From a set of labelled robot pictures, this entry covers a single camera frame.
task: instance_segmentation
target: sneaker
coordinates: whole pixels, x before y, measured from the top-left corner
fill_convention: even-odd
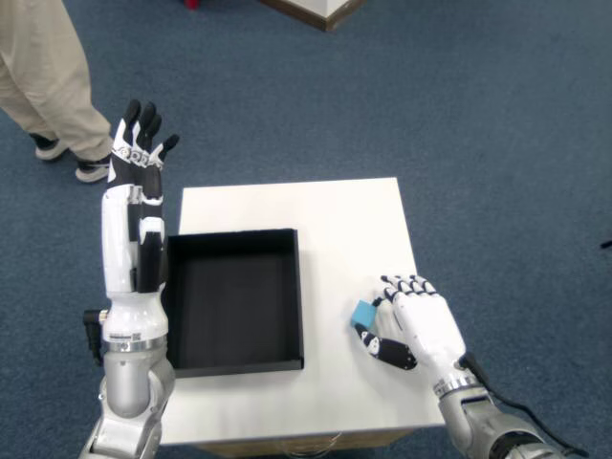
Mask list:
[[[102,180],[108,175],[111,155],[108,154],[98,161],[77,160],[78,168],[75,171],[76,177],[85,184],[92,184]]]
[[[53,161],[61,156],[62,153],[68,150],[68,146],[60,139],[50,141],[38,134],[30,134],[36,144],[34,154],[36,158],[42,161]]]

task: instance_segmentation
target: black tray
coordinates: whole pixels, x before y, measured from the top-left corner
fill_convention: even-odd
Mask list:
[[[178,377],[304,367],[296,230],[170,236],[167,255]]]

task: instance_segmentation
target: white table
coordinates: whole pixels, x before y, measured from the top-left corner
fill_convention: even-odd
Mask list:
[[[186,188],[180,234],[298,231],[303,370],[176,381],[163,444],[443,423],[417,369],[369,357],[349,319],[383,273],[416,272],[396,179]]]

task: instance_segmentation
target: robot wrist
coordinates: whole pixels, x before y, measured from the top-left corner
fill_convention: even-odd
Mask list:
[[[441,379],[434,384],[433,392],[438,399],[442,399],[445,395],[454,390],[478,387],[481,385],[482,384],[471,373],[466,373],[465,375],[452,375],[450,378]]]

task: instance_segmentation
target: beige pants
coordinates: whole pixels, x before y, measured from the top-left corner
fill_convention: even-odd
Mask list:
[[[110,125],[92,105],[85,53],[61,0],[0,0],[0,107],[83,160],[110,152]]]

